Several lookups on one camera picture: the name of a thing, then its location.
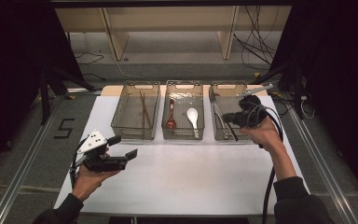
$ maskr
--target metal rail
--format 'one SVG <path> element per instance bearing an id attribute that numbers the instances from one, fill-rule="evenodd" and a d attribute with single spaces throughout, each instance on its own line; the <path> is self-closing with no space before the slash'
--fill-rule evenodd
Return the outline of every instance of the metal rail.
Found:
<path id="1" fill-rule="evenodd" d="M 318 169 L 319 174 L 321 175 L 322 181 L 324 182 L 334 204 L 337 207 L 339 214 L 342 217 L 342 220 L 346 224 L 356 224 L 358 223 L 358 218 L 354 214 L 350 202 L 345 196 L 343 190 L 339 186 L 338 182 L 334 178 L 334 175 L 330 168 L 328 167 L 326 161 L 324 160 L 323 155 L 321 154 L 318 146 L 310 134 L 306 124 L 303 120 L 300 120 L 296 113 L 293 110 L 290 110 L 290 116 L 292 117 L 293 122 L 295 123 L 298 132 L 303 139 L 310 156 L 312 157 L 313 162 Z"/>
<path id="2" fill-rule="evenodd" d="M 46 138 L 49 127 L 51 126 L 52 121 L 54 120 L 54 116 L 63 102 L 63 96 L 57 97 L 54 100 L 54 105 L 52 107 L 52 113 L 48 117 L 45 125 L 40 126 L 39 131 L 34 138 L 33 143 L 28 149 L 27 154 L 25 155 L 22 163 L 17 171 L 17 173 L 13 176 L 13 179 L 10 185 L 7 187 L 7 190 L 4 196 L 0 201 L 0 223 L 5 221 L 7 214 L 11 208 L 11 205 L 14 203 L 19 190 L 21 188 L 22 183 L 24 182 L 26 176 L 28 175 L 29 170 L 31 169 L 32 164 L 34 163 L 34 159 L 37 156 L 37 153 Z"/>

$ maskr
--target wooden spoon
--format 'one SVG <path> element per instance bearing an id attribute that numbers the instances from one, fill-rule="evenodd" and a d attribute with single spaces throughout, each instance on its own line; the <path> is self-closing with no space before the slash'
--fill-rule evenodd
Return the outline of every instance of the wooden spoon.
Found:
<path id="1" fill-rule="evenodd" d="M 170 118 L 167 120 L 165 126 L 169 129 L 176 128 L 176 121 L 173 119 L 173 99 L 170 100 Z"/>

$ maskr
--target black cable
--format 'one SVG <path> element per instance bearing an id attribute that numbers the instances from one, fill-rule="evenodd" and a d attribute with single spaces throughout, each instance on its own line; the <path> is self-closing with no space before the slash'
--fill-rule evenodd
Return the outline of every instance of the black cable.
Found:
<path id="1" fill-rule="evenodd" d="M 85 54 L 89 54 L 89 55 L 92 55 L 92 56 L 97 56 L 97 57 L 100 57 L 100 58 L 95 59 L 95 60 L 93 60 L 93 61 L 91 61 L 91 62 L 89 62 L 89 63 L 78 63 L 78 64 L 91 64 L 91 63 L 98 62 L 98 61 L 100 61 L 100 60 L 103 58 L 103 55 L 102 55 L 102 54 L 93 54 L 93 53 L 88 53 L 88 52 L 82 53 L 82 54 L 80 54 L 79 56 L 76 56 L 75 58 L 80 58 L 80 57 L 82 57 L 82 56 L 85 55 Z"/>
<path id="2" fill-rule="evenodd" d="M 80 149 L 80 147 L 83 145 L 83 143 L 87 140 L 87 138 L 83 139 L 82 141 L 80 141 L 79 145 L 77 145 L 77 148 L 74 152 L 74 156 L 72 158 L 72 166 L 69 169 L 69 176 L 71 177 L 71 184 L 72 184 L 72 189 L 75 187 L 75 182 L 76 182 L 76 158 L 77 158 L 77 151 Z"/>
<path id="3" fill-rule="evenodd" d="M 247 43 L 248 40 L 250 39 L 250 36 L 253 36 L 253 37 L 259 42 L 261 49 L 263 49 L 263 46 L 264 46 L 264 48 L 266 48 L 266 49 L 263 49 L 262 52 L 263 52 L 263 55 L 264 55 L 264 57 L 265 57 L 265 59 L 266 59 L 266 61 L 267 61 L 267 57 L 266 57 L 265 52 L 267 52 L 267 53 L 269 54 L 269 56 L 270 56 L 271 58 L 273 58 L 272 53 L 271 53 L 269 50 L 275 51 L 275 49 L 272 49 L 271 47 L 269 47 L 269 46 L 264 42 L 264 40 L 265 40 L 267 37 L 266 37 L 266 38 L 262 38 L 262 37 L 261 37 L 261 34 L 260 34 L 260 32 L 259 32 L 258 18 L 259 18 L 259 15 L 260 15 L 260 6 L 257 6 L 257 7 L 255 8 L 254 17 L 253 17 L 253 18 L 252 18 L 252 16 L 251 16 L 250 12 L 249 12 L 248 7 L 245 7 L 245 9 L 246 9 L 246 12 L 248 13 L 249 19 L 250 19 L 251 22 L 252 22 L 252 31 L 251 31 L 251 33 L 249 34 L 248 38 L 246 39 L 246 43 Z"/>
<path id="4" fill-rule="evenodd" d="M 276 126 L 276 129 L 278 131 L 278 134 L 279 134 L 279 136 L 281 138 L 281 141 L 283 141 L 282 125 L 280 123 L 278 123 L 278 121 L 269 112 L 266 111 L 266 113 L 271 118 L 271 120 L 274 122 L 274 124 Z M 274 181 L 274 176 L 275 176 L 275 169 L 274 169 L 274 167 L 272 167 L 271 173 L 269 174 L 266 194 L 264 196 L 262 224 L 266 224 L 266 222 L 267 222 L 267 211 L 268 211 L 268 208 L 269 208 L 269 195 L 271 193 L 272 183 Z"/>
<path id="5" fill-rule="evenodd" d="M 106 81 L 106 78 L 100 77 L 100 76 L 95 75 L 95 74 L 93 74 L 93 73 L 85 73 L 85 74 L 83 74 L 83 76 L 94 76 L 94 77 L 100 78 L 100 79 L 103 80 L 103 81 Z"/>

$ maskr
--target clear plastic bin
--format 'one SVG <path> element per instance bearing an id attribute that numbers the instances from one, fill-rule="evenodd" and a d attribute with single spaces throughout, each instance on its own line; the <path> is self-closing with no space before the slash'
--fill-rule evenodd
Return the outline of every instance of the clear plastic bin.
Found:
<path id="1" fill-rule="evenodd" d="M 159 82 L 126 81 L 111 126 L 123 139 L 155 138 L 160 100 Z"/>
<path id="2" fill-rule="evenodd" d="M 171 99 L 173 99 L 173 119 L 176 123 L 175 128 L 167 128 L 167 121 L 171 114 Z M 198 112 L 196 130 L 193 128 L 191 121 L 187 117 L 187 110 L 189 108 L 195 108 Z M 205 123 L 201 81 L 167 81 L 161 128 L 164 139 L 202 140 Z"/>

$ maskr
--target white tabletop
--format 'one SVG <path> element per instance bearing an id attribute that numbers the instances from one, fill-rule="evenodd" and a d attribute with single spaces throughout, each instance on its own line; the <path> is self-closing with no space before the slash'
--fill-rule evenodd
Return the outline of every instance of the white tabletop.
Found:
<path id="1" fill-rule="evenodd" d="M 276 108 L 269 96 L 259 96 L 263 105 Z M 153 141 L 122 141 L 110 147 L 111 156 L 123 156 L 138 148 L 138 156 L 125 171 L 103 182 L 86 201 L 82 213 L 107 216 L 243 216 L 262 214 L 263 200 L 272 168 L 269 154 L 249 141 L 217 142 L 213 138 L 209 100 L 204 98 L 205 130 L 202 141 L 164 140 L 162 109 Z M 83 132 L 84 139 L 97 129 L 106 138 L 118 96 L 99 96 Z M 293 150 L 284 135 L 297 175 L 302 177 Z M 72 191 L 66 176 L 55 207 Z M 276 203 L 272 189 L 268 213 Z"/>

